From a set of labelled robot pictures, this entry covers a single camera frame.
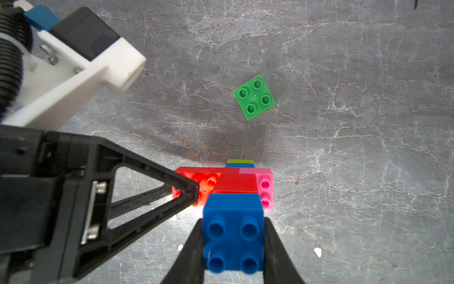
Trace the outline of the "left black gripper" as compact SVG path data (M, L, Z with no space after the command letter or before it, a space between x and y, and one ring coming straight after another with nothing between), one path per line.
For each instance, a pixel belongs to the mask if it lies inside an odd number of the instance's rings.
M116 169L106 138L1 127L1 282L71 283L112 259Z

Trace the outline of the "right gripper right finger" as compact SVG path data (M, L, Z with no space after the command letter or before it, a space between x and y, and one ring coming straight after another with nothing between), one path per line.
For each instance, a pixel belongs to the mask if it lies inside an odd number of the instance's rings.
M265 284L305 284L268 217L264 219L263 281Z

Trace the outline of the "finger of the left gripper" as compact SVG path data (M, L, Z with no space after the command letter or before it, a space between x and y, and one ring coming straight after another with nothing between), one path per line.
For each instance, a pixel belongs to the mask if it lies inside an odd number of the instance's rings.
M112 202L115 175L119 168L127 168L159 182L158 188L138 195ZM105 207L102 230L95 241L101 249L95 260L103 263L140 239L144 234L162 224L172 216L195 203L199 196L199 184L170 169L141 157L106 139L101 139L96 151L96 180L107 182L108 196L101 204ZM109 228L110 220L123 216L138 208L148 206L171 194L172 189L180 191L180 196L146 213L119 225Z

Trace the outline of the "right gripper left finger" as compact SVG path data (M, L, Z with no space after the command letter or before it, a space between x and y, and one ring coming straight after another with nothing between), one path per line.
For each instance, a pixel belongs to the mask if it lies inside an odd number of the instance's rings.
M203 284L203 248L202 219L199 219L162 284Z

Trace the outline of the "upturned blue square lego brick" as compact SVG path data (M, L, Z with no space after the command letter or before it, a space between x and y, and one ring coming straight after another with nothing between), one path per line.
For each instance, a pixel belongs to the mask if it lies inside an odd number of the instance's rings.
M254 274L264 266L264 209L259 194L211 194L203 209L203 258L212 273Z

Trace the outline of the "long red lego brick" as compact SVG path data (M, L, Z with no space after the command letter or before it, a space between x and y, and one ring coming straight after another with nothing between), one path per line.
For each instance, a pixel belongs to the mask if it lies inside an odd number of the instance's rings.
M209 194L214 190L220 177L224 173L238 174L238 168L196 168L180 167L175 170L176 173L183 175L199 184L199 194L193 207L204 207Z

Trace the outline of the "pink square lego brick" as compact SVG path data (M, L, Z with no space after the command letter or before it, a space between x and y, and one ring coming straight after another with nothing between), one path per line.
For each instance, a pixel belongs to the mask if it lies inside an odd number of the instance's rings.
M240 168L240 174L254 174L257 180L257 189L265 211L274 209L274 175L271 169Z

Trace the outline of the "red square lego brick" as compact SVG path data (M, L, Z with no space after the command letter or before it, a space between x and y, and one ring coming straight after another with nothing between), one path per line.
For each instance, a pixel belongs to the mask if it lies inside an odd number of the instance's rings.
M258 194L257 180L254 174L239 172L222 173L213 194Z

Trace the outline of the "lime green square lego brick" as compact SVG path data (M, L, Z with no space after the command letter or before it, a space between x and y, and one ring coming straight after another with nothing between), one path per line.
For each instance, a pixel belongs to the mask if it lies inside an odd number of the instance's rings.
M246 163L246 164L254 164L253 159L229 159L227 163Z

